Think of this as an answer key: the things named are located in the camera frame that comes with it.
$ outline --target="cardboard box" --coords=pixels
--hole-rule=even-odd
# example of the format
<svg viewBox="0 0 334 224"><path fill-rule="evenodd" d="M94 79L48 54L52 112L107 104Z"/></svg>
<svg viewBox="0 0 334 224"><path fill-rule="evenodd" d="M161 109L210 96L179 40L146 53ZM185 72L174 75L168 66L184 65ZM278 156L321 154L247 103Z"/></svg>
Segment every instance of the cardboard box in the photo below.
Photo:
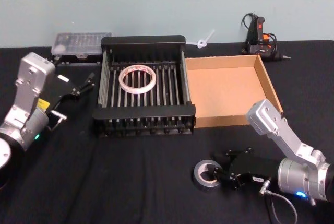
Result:
<svg viewBox="0 0 334 224"><path fill-rule="evenodd" d="M246 113L265 98L283 112L257 55L186 58L186 68L196 127L246 125Z"/></svg>

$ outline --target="wall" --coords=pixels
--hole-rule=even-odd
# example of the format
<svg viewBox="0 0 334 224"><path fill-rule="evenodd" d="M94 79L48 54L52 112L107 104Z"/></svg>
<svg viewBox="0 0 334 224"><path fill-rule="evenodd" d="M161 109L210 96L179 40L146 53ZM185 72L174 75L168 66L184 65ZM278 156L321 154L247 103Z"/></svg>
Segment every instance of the wall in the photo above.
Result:
<svg viewBox="0 0 334 224"><path fill-rule="evenodd" d="M279 40L332 39L334 0L0 0L0 47L50 46L58 32L116 36L183 34L189 41L243 41L247 12Z"/></svg>

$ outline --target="roll of tape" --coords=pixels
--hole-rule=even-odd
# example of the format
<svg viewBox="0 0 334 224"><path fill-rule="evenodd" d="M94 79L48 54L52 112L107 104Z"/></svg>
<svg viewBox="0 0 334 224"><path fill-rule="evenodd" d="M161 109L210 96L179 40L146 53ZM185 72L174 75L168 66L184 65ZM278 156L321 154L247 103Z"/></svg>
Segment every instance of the roll of tape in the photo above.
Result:
<svg viewBox="0 0 334 224"><path fill-rule="evenodd" d="M213 160L202 160L199 163L196 164L194 168L194 182L201 190L212 190L214 188L217 188L220 185L220 182L217 179L214 179L212 181L206 180L202 177L202 174L206 171L209 171L207 168L207 165L214 165L221 169L221 166L213 161Z"/></svg>
<svg viewBox="0 0 334 224"><path fill-rule="evenodd" d="M134 88L134 87L129 87L127 84L124 83L123 79L126 75L128 75L131 72L135 71L143 71L148 73L151 76L151 81L149 84L147 84L144 87L139 87L139 88ZM134 95L140 95L142 93L148 92L152 90L152 88L156 85L157 82L157 77L155 72L152 70L152 68L145 66L145 65L132 65L128 66L127 68L123 69L120 73L120 76L118 78L118 82L120 83L120 87L128 92L132 93Z"/></svg>

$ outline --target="clear plastic case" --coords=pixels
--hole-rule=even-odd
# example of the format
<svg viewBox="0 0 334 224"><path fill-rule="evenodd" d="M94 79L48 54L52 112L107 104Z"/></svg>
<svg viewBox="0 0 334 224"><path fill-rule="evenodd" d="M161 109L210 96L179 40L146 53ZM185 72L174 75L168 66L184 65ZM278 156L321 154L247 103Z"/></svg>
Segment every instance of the clear plastic case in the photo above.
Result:
<svg viewBox="0 0 334 224"><path fill-rule="evenodd" d="M101 40L111 36L110 32L62 32L57 34L51 49L52 55L75 55L77 58L87 58L88 55L101 55Z"/></svg>

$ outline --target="black tablecloth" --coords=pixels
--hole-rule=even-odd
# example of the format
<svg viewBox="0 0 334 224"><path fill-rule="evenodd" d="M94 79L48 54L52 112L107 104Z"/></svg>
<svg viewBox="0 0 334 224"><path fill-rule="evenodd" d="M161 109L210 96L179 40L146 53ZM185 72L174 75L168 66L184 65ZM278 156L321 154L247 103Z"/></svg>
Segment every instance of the black tablecloth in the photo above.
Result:
<svg viewBox="0 0 334 224"><path fill-rule="evenodd" d="M241 45L189 47L187 56L236 55ZM289 61L266 63L284 115L299 138L334 162L334 42L279 42ZM13 103L19 60L34 51L50 57L50 48L0 49L0 119ZM80 84L100 66L63 65L57 72ZM0 191L1 223L269 223L259 186L205 193L192 183L192 169L214 151L242 150L282 159L273 141L250 126L195 129L193 135L97 139L91 112L98 90L59 110L68 116L51 135L28 150L19 174ZM334 207L312 207L295 196L299 223L333 223ZM283 223L293 213L280 200Z"/></svg>

